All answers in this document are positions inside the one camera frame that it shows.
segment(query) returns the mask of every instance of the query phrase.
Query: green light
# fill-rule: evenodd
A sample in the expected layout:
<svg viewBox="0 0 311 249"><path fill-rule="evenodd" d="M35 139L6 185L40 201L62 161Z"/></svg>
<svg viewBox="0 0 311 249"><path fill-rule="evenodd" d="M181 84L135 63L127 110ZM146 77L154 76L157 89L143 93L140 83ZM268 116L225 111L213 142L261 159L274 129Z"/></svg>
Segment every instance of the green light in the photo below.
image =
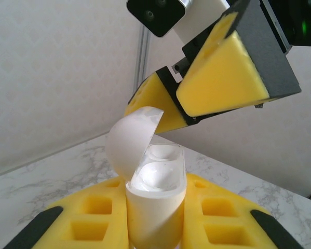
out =
<svg viewBox="0 0 311 249"><path fill-rule="evenodd" d="M303 31L303 35L306 36L306 22L305 21L302 22L302 31Z"/></svg>

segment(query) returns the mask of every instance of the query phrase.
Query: camera lens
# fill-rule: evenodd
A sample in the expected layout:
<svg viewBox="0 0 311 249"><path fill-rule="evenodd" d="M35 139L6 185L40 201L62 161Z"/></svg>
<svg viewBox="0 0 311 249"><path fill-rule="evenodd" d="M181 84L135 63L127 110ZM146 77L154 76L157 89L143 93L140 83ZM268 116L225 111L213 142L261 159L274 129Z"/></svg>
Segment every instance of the camera lens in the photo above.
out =
<svg viewBox="0 0 311 249"><path fill-rule="evenodd" d="M154 14L153 14L153 12L151 12L151 11L149 11L149 10L145 11L145 18L146 18L146 20L149 21L149 22L153 21L153 20L154 20Z"/></svg>
<svg viewBox="0 0 311 249"><path fill-rule="evenodd" d="M167 4L167 0L155 0L156 4L160 7L164 7Z"/></svg>

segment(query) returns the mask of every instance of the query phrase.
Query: white wall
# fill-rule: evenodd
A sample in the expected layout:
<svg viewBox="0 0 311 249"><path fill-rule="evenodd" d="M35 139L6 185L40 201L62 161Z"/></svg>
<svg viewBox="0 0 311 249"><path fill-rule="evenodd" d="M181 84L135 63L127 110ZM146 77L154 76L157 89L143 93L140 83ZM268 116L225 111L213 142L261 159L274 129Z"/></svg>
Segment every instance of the white wall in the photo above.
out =
<svg viewBox="0 0 311 249"><path fill-rule="evenodd" d="M132 94L125 1L0 1L0 173L108 131Z"/></svg>
<svg viewBox="0 0 311 249"><path fill-rule="evenodd" d="M152 38L148 73L184 54L174 32ZM311 193L311 48L293 48L288 60L302 93L246 107L163 134L167 139L301 195Z"/></svg>

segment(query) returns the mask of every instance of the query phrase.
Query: yellow foam pad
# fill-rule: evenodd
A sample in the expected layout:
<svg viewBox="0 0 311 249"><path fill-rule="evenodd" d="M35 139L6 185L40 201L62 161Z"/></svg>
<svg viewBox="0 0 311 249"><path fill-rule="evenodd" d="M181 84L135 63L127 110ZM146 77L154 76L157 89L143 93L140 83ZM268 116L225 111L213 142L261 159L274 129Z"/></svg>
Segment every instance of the yellow foam pad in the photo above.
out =
<svg viewBox="0 0 311 249"><path fill-rule="evenodd" d="M101 182L50 205L63 212L33 249L129 249L125 181Z"/></svg>
<svg viewBox="0 0 311 249"><path fill-rule="evenodd" d="M126 107L125 116L143 106L157 107L164 111L162 119L156 129L156 133L187 126L184 118L175 106L165 86L162 84L156 73L153 73L139 87Z"/></svg>
<svg viewBox="0 0 311 249"><path fill-rule="evenodd" d="M182 249L276 249L250 214L267 210L196 175L187 174Z"/></svg>
<svg viewBox="0 0 311 249"><path fill-rule="evenodd" d="M269 98L266 87L236 31L224 39L236 13L213 28L177 90L192 117L222 112Z"/></svg>

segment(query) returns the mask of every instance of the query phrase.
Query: camera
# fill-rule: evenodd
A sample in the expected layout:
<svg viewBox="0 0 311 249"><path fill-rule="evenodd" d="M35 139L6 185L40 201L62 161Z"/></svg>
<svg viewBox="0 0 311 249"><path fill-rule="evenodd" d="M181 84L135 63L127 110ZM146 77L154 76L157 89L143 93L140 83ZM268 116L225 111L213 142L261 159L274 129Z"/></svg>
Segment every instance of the camera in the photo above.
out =
<svg viewBox="0 0 311 249"><path fill-rule="evenodd" d="M163 37L181 20L193 0L128 0L126 5L155 36Z"/></svg>

